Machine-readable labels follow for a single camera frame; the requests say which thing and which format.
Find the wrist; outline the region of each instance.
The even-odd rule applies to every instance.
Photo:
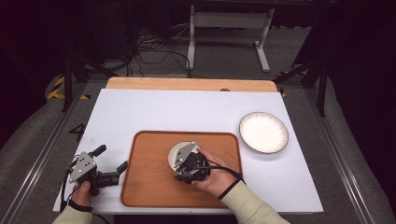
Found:
[[[79,205],[79,204],[75,203],[73,200],[69,201],[69,206],[80,211],[80,212],[89,212],[90,213],[93,209],[92,207],[89,207],[89,206]]]
[[[218,199],[219,199],[219,200],[223,199],[224,196],[226,196],[226,195],[228,194],[228,192],[230,192],[230,190],[233,189],[233,187],[235,187],[235,185],[239,183],[240,180],[241,180],[241,179],[235,179],[235,181],[234,181],[226,190],[224,190],[224,191],[220,194],[220,196],[218,197]]]

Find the gray floor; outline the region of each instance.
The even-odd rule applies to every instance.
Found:
[[[240,35],[228,35],[218,30],[197,33],[196,54],[193,77],[234,78],[234,79],[273,79],[278,72],[290,70],[300,46],[309,29],[271,29],[264,46],[271,72],[264,74],[252,43],[260,33],[245,30]],[[187,55],[188,40],[180,39],[165,49]],[[166,53],[142,53],[143,60],[158,62]],[[134,77],[186,77],[186,70],[180,66],[186,61],[179,56],[167,57],[164,62],[147,65],[142,68],[133,62]],[[318,194],[324,207],[320,214],[282,215],[291,223],[396,223],[388,199],[379,187],[375,177],[368,168],[359,148],[347,127],[343,113],[337,104],[330,82],[326,97],[326,119],[319,119],[317,111],[310,104],[308,90],[303,90],[298,83],[300,77],[294,77],[287,84],[280,85],[287,96],[284,98],[293,128],[300,145]],[[47,93],[56,78],[49,83]],[[88,85],[84,86],[84,94],[90,100],[78,100],[64,121],[59,138],[53,142],[49,160],[42,164],[44,168],[38,174],[36,182],[31,183],[31,191],[27,192],[25,202],[19,211],[15,211],[12,220],[15,223],[51,223],[57,214],[52,206],[59,193],[59,184],[64,176],[64,168],[72,160],[77,149],[77,135],[68,133],[80,123],[87,124],[99,90],[106,85],[101,75],[92,76]],[[0,150],[0,217],[7,212],[21,186],[25,186],[25,177],[29,175],[35,160],[43,147],[48,146],[49,136],[58,121],[63,108],[63,101],[50,99],[47,104],[26,120]],[[332,136],[342,153],[343,158],[356,178],[361,190],[361,197],[372,216],[373,222],[364,222],[354,207],[342,179],[342,174],[333,160],[332,147],[320,123],[329,123]],[[103,223],[97,217],[92,223]]]

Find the brown tray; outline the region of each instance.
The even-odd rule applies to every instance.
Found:
[[[238,140],[232,133],[143,131],[136,134],[131,149],[121,193],[125,206],[226,207],[211,194],[175,179],[168,164],[168,153],[175,144],[185,141],[214,150],[230,168],[242,173]]]

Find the white plate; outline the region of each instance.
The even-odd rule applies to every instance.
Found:
[[[239,125],[239,132],[251,148],[264,153],[282,150],[289,140],[288,130],[283,122],[264,112],[244,116]]]

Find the hand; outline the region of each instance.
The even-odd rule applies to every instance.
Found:
[[[218,165],[228,167],[227,163],[219,158],[216,154],[210,152],[207,149],[199,148],[199,152],[201,152],[206,158],[210,161],[210,166],[217,166]],[[198,189],[207,191],[212,195],[219,197],[231,184],[236,180],[232,174],[225,170],[220,169],[211,169],[210,176],[205,181],[192,181],[192,184],[197,187]]]
[[[80,206],[91,207],[90,181],[84,181],[81,186],[73,193],[72,201]]]

